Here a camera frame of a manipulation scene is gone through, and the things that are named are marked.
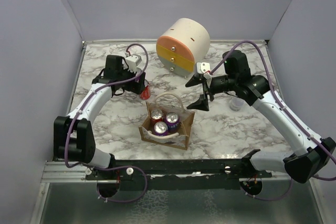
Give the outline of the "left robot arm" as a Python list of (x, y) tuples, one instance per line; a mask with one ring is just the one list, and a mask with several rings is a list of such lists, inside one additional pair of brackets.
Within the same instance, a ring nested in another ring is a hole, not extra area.
[(96, 148), (92, 124), (118, 90), (134, 94), (144, 90), (145, 72), (138, 67), (141, 61), (137, 55), (106, 57), (105, 67), (92, 80), (85, 98), (67, 116), (55, 119), (55, 157), (95, 166), (104, 179), (115, 175), (114, 156)]

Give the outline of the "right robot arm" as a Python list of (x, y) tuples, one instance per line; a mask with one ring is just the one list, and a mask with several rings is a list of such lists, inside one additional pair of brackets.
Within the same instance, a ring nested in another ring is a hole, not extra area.
[(252, 75), (247, 56), (240, 50), (223, 54), (225, 75), (213, 77), (210, 65), (198, 62), (186, 87), (201, 84), (203, 94), (187, 106), (188, 109), (209, 110), (209, 101), (218, 93), (235, 92), (236, 96), (259, 111), (278, 130), (291, 147), (291, 152), (252, 151), (241, 164), (246, 177), (254, 177), (260, 170), (287, 173), (293, 180), (304, 184), (329, 161), (335, 141), (322, 138), (309, 129), (272, 91), (268, 80)]

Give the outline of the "red soda can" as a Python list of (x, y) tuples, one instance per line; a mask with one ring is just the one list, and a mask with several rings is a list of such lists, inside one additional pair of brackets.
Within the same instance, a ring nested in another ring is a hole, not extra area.
[(164, 113), (161, 109), (153, 109), (150, 112), (150, 122), (151, 125), (155, 125), (157, 122), (162, 122), (164, 118)]

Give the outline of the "purple soda can front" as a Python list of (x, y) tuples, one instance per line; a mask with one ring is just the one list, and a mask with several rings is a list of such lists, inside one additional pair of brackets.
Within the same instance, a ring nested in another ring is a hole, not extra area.
[(169, 112), (164, 117), (164, 122), (167, 125), (168, 131), (170, 133), (175, 133), (178, 131), (180, 124), (180, 117), (175, 112)]

